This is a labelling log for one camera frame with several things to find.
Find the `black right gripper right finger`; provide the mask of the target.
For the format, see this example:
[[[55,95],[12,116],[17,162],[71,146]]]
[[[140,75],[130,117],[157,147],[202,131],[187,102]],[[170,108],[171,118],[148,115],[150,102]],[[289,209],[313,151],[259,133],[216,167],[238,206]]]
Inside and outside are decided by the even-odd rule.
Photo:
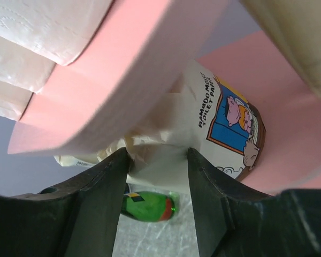
[[[188,178],[200,256],[321,256],[321,189],[271,196],[188,150]]]

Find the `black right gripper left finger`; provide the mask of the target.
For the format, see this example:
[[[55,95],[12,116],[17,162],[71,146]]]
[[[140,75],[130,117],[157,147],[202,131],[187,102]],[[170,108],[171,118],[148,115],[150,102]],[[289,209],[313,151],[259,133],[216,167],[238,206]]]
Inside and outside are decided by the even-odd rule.
[[[0,256],[111,256],[129,166],[122,148],[40,193],[0,196]]]

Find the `beige roll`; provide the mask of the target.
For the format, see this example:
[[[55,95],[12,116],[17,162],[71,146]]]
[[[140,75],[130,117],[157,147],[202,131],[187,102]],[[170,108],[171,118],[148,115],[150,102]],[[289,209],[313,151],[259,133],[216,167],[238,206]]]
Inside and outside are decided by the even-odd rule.
[[[82,155],[56,155],[54,156],[56,162],[61,167],[85,167],[90,168],[100,163],[105,158],[119,150],[120,148],[126,148],[132,150],[137,145],[139,139],[136,137],[125,136],[122,139],[115,140],[106,148],[101,149],[91,154]]]
[[[127,181],[189,193],[189,148],[240,180],[255,166],[265,133],[257,109],[245,97],[191,61],[173,89],[127,136],[134,160]]]

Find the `white paper towel roll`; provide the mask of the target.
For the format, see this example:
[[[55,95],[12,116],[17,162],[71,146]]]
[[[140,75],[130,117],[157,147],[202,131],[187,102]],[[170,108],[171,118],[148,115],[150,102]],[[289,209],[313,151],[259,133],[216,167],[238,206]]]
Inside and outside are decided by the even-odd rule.
[[[0,36],[66,66],[84,51],[112,1],[0,1]]]
[[[31,91],[0,81],[0,116],[18,121],[32,95]]]
[[[55,62],[0,36],[0,81],[40,92]]]

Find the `pink three tier shelf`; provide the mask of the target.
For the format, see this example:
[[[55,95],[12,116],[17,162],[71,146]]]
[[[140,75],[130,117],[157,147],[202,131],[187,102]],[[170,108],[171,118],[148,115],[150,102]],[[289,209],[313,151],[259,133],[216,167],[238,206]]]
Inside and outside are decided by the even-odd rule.
[[[128,136],[170,92],[227,1],[117,1],[82,55],[56,66],[16,123],[9,154],[81,155]],[[321,188],[321,1],[242,1],[261,31],[198,62],[265,127],[240,179],[267,193]]]

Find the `green glass bottle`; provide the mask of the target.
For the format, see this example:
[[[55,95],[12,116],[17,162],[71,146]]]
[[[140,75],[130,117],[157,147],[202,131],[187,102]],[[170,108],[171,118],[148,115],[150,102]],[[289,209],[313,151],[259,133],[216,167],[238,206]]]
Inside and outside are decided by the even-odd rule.
[[[176,192],[133,191],[126,183],[120,213],[140,222],[168,221],[178,212],[179,198]]]

